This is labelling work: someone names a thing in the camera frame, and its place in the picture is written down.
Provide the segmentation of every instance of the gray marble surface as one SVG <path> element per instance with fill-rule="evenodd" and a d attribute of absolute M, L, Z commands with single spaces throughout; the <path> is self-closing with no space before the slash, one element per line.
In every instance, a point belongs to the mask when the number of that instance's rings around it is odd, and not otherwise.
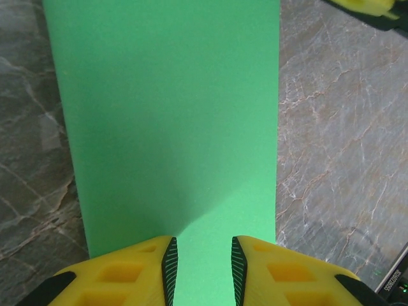
<path fill-rule="evenodd" d="M 408 240 L 408 40 L 318 0 L 280 33 L 277 241 L 374 288 Z M 2 306 L 87 258 L 76 196 L 41 1 L 0 0 Z"/>

